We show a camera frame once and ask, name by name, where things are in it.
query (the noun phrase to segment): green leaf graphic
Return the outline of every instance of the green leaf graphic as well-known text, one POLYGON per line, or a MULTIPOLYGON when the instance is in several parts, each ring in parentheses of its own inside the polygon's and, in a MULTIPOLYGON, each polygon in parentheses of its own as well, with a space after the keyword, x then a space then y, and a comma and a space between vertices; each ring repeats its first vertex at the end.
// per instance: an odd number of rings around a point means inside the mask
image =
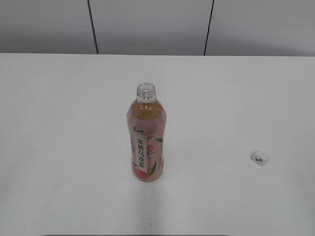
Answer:
POLYGON ((152 170, 150 172, 150 175, 154 174, 154 172, 156 171, 156 168, 157 168, 157 162, 154 163, 154 166, 153 166, 153 168, 152 168, 152 170))

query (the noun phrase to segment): small white object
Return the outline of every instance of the small white object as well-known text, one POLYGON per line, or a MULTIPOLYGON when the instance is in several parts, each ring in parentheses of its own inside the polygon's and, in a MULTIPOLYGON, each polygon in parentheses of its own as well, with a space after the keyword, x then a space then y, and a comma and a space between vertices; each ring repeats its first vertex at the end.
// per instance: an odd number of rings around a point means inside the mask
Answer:
POLYGON ((262 151, 254 151, 251 159, 259 166, 264 166, 269 161, 269 156, 262 151))

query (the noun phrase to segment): white wall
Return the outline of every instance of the white wall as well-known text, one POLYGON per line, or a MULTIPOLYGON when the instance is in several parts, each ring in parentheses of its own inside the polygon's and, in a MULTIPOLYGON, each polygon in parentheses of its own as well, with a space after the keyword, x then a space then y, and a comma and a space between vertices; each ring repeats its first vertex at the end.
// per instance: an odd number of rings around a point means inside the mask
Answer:
POLYGON ((203 55, 211 0, 91 0, 100 54, 203 55))
POLYGON ((315 0, 215 0, 207 55, 315 56, 315 0))
POLYGON ((0 53, 94 54, 86 0, 1 0, 0 53))

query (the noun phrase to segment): plastic bottle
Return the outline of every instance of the plastic bottle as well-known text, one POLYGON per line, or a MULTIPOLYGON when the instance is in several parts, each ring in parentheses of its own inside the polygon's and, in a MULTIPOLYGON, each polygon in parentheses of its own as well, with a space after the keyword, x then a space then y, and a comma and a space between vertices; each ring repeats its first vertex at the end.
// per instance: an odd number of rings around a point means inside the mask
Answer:
POLYGON ((139 180, 151 182, 163 172, 166 113, 156 98, 153 84, 139 84, 136 98, 127 113, 132 150, 131 166, 139 180))

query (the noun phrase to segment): bottle neck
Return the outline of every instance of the bottle neck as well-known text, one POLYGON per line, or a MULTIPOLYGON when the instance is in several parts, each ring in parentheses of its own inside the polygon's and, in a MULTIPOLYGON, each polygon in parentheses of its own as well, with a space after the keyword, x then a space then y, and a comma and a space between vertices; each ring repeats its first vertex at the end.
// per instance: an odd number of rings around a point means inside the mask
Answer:
POLYGON ((152 102, 142 102, 137 99, 137 102, 141 110, 152 110, 152 107, 154 106, 156 99, 152 102))

